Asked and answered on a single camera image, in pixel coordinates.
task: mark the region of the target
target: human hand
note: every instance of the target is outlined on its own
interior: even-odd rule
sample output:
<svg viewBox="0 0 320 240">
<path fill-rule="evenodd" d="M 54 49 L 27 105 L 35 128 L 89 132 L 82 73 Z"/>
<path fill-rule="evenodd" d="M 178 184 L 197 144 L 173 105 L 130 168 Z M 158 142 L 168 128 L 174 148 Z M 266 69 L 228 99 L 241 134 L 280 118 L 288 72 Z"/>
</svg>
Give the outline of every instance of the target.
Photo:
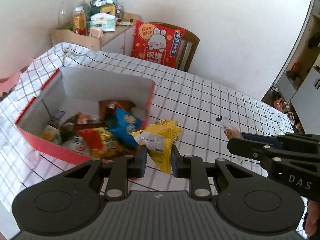
<svg viewBox="0 0 320 240">
<path fill-rule="evenodd" d="M 308 238 L 310 236 L 313 236 L 317 229 L 318 229 L 318 220 L 320 218 L 320 206 L 319 203 L 314 202 L 312 200 L 308 203 L 308 215 L 307 219 L 305 220 L 305 226 L 304 231 L 308 235 Z"/>
</svg>

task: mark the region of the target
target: white wall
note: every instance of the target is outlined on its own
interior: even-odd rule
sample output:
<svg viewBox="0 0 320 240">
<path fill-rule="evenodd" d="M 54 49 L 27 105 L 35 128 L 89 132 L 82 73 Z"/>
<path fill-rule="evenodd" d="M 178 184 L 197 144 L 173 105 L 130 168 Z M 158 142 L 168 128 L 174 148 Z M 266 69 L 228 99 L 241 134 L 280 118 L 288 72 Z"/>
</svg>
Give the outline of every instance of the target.
<svg viewBox="0 0 320 240">
<path fill-rule="evenodd" d="M 58 26 L 62 1 L 0 0 L 0 78 L 16 73 L 52 47 L 50 30 Z"/>
<path fill-rule="evenodd" d="M 200 38 L 189 72 L 261 99 L 299 35 L 310 0 L 119 0 L 144 21 Z"/>
</svg>

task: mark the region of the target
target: red and white box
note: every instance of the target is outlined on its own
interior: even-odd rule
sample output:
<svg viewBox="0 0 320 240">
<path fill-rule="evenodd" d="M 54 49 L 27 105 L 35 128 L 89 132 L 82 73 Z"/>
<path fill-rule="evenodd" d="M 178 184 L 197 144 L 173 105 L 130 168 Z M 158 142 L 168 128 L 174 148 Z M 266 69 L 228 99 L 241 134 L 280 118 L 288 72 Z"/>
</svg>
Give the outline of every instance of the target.
<svg viewBox="0 0 320 240">
<path fill-rule="evenodd" d="M 99 116 L 101 100 L 129 100 L 136 104 L 132 114 L 142 120 L 146 128 L 154 82 L 143 78 L 100 69 L 60 68 L 42 86 L 22 111 L 15 124 L 30 145 L 45 154 L 79 165 L 92 157 L 56 145 L 41 138 L 44 128 L 57 111 L 65 114 L 59 124 L 81 112 Z"/>
</svg>

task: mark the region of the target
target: checkered tablecloth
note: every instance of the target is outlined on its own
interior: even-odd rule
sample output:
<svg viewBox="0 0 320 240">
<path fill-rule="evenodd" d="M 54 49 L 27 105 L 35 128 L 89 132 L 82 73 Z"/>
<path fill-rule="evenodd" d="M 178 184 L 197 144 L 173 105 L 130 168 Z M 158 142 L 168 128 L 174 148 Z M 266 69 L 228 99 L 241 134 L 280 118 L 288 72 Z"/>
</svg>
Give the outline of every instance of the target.
<svg viewBox="0 0 320 240">
<path fill-rule="evenodd" d="M 177 143 L 180 153 L 200 156 L 206 162 L 219 157 L 238 162 L 227 149 L 223 130 L 214 123 L 216 117 L 228 117 L 241 132 L 261 135 L 293 132 L 285 114 L 209 80 L 121 54 L 93 52 L 60 43 L 36 58 L 21 75 L 14 91 L 0 102 L 0 199 L 8 210 L 21 190 L 73 167 L 34 150 L 14 125 L 22 109 L 33 96 L 39 95 L 41 85 L 60 67 L 98 68 L 153 80 L 156 86 L 148 123 L 177 120 L 182 127 Z M 258 162 L 244 159 L 241 165 L 267 175 Z M 216 194 L 213 180 L 209 181 L 212 193 Z M 188 190 L 189 183 L 187 179 L 162 173 L 148 159 L 145 177 L 129 182 L 128 187 L 129 190 Z M 301 225 L 298 230 L 303 233 Z"/>
</svg>

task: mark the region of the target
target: blue snack bag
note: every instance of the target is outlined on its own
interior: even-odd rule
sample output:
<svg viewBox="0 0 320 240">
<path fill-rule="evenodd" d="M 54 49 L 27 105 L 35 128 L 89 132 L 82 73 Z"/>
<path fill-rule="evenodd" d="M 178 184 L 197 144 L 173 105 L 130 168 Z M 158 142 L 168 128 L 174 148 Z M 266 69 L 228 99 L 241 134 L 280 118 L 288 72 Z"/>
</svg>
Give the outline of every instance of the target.
<svg viewBox="0 0 320 240">
<path fill-rule="evenodd" d="M 138 144 L 131 133 L 140 129 L 142 121 L 118 107 L 116 108 L 116 118 L 118 127 L 109 131 L 114 136 L 121 138 L 125 143 L 136 148 Z"/>
</svg>

